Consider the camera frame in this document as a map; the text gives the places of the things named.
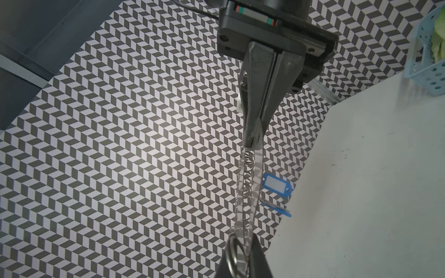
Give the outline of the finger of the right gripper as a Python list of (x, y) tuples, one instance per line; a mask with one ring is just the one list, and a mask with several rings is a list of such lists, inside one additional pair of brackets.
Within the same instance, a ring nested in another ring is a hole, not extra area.
[(302, 71), (305, 57), (292, 52), (255, 51), (255, 80), (260, 82), (256, 105), (255, 147), (263, 143), (273, 114)]
[(244, 57), (240, 81), (243, 108), (243, 146), (256, 148), (263, 141), (265, 103), (276, 61), (275, 51), (259, 42), (250, 42)]

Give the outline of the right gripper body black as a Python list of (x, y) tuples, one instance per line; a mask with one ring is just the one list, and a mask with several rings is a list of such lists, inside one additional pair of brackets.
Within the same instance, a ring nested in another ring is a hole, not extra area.
[(278, 53), (305, 52), (302, 72), (291, 93), (316, 78), (336, 53), (338, 35), (307, 22), (310, 1), (217, 1), (219, 30), (217, 51), (243, 60), (250, 42), (259, 42)]

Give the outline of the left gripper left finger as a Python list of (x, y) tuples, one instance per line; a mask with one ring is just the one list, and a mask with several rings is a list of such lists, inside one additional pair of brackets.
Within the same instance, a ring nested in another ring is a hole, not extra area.
[(248, 257), (236, 234), (231, 234), (227, 240), (225, 250), (217, 271), (216, 278), (245, 278)]

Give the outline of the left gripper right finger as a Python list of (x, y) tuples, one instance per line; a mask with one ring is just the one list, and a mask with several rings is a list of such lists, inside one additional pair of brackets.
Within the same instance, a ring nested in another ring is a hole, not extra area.
[(250, 278), (273, 278), (272, 272), (263, 253), (261, 243), (253, 239), (249, 254), (249, 277)]

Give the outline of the light blue plastic basket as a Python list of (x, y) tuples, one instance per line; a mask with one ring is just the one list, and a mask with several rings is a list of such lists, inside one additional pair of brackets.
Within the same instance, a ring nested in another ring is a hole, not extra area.
[(403, 72), (404, 78), (433, 96), (445, 93), (445, 61), (435, 61), (432, 47), (435, 23), (444, 8), (442, 2), (415, 26)]

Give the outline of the yellow green plastic bag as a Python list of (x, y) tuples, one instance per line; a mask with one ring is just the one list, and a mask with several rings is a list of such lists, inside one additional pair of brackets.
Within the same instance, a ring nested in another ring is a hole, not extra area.
[(445, 12), (442, 12), (435, 21), (431, 51), (434, 62), (437, 63), (445, 58)]

